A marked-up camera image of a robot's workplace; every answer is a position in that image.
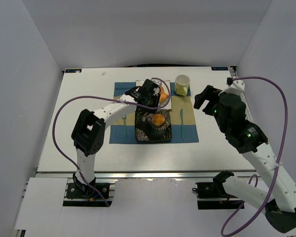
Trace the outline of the round bread roll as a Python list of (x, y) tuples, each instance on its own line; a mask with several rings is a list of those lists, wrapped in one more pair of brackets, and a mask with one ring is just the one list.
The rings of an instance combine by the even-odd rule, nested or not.
[(161, 126), (165, 122), (165, 117), (162, 114), (155, 114), (152, 119), (152, 124), (155, 126)]
[(159, 98), (159, 102), (160, 103), (164, 103), (165, 101), (167, 101), (169, 95), (166, 93), (160, 93), (160, 98)]

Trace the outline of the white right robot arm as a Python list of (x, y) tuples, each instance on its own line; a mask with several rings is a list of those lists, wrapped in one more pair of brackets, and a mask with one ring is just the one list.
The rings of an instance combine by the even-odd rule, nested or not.
[(245, 183), (227, 170), (216, 175), (211, 183), (198, 184), (195, 191), (199, 198), (235, 196), (256, 209), (265, 202), (262, 213), (269, 224), (287, 233), (296, 228), (296, 183), (284, 167), (277, 164), (263, 131), (246, 119), (241, 92), (232, 87), (220, 90), (208, 85), (195, 96), (194, 108), (200, 109), (208, 101), (203, 112), (215, 118), (226, 140), (255, 168), (271, 194)]

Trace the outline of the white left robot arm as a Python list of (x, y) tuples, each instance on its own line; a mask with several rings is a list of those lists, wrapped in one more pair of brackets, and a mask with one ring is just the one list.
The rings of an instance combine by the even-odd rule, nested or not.
[(158, 107), (162, 82), (147, 79), (143, 85), (126, 91), (119, 99), (93, 111), (81, 111), (72, 132), (77, 153), (78, 169), (74, 183), (89, 197), (95, 186), (95, 155), (104, 143), (105, 130), (123, 116), (136, 111), (138, 107), (149, 112)]

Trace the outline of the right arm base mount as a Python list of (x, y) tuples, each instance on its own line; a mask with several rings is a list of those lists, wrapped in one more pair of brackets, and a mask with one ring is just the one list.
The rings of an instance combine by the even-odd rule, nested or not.
[(218, 187), (213, 182), (198, 182), (192, 191), (197, 194), (199, 199), (220, 198), (227, 200), (230, 198), (237, 198), (236, 196), (227, 194), (223, 188)]

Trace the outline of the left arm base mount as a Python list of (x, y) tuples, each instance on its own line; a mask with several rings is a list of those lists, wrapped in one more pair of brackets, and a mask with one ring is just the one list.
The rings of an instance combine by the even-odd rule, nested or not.
[[(95, 183), (95, 187), (105, 199), (112, 198), (114, 195), (115, 184), (113, 183)], [(91, 198), (102, 199), (100, 195), (92, 188), (88, 187), (85, 192), (80, 188), (78, 184), (74, 183), (73, 181), (67, 184), (65, 198), (70, 200)]]

